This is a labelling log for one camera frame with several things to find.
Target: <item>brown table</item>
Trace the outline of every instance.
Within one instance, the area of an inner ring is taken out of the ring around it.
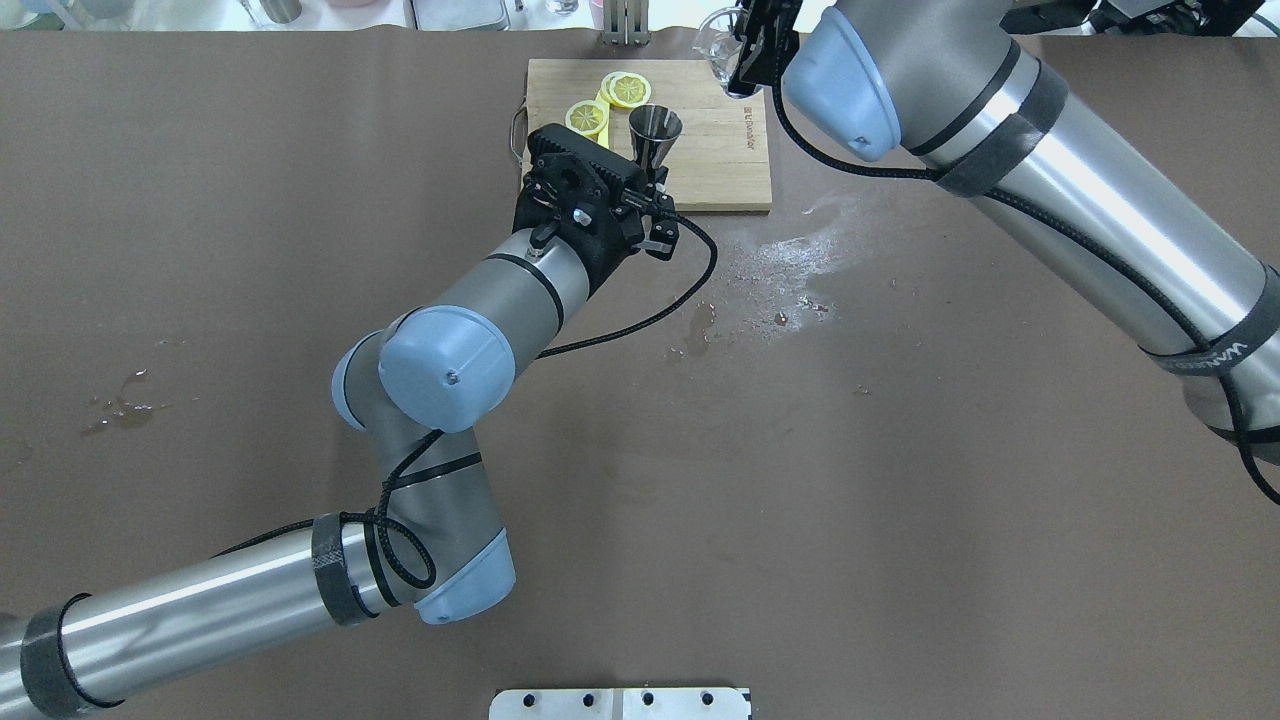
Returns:
[[[1280,260],[1280,42],[1043,49]],[[588,31],[0,35],[0,607],[366,507],[334,363],[506,237],[527,59],[614,53]],[[643,683],[749,685],[760,719],[1276,716],[1280,515],[1176,380],[968,205],[833,174],[769,122],[773,213],[704,218],[714,323],[690,306],[538,363],[480,424],[511,598],[114,716],[483,719],[499,688]],[[659,307],[703,258],[630,261],[567,336]],[[127,400],[170,407],[82,437],[141,369]]]

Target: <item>glass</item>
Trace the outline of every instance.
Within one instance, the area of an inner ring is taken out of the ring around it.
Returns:
[[[716,10],[703,20],[698,27],[698,35],[694,36],[694,50],[707,58],[721,87],[728,87],[728,81],[733,77],[733,65],[737,64],[737,54],[742,50],[742,44],[733,37],[733,23],[737,22],[740,12],[740,8]]]
[[[577,12],[577,0],[547,0],[547,9],[557,15],[572,15]]]

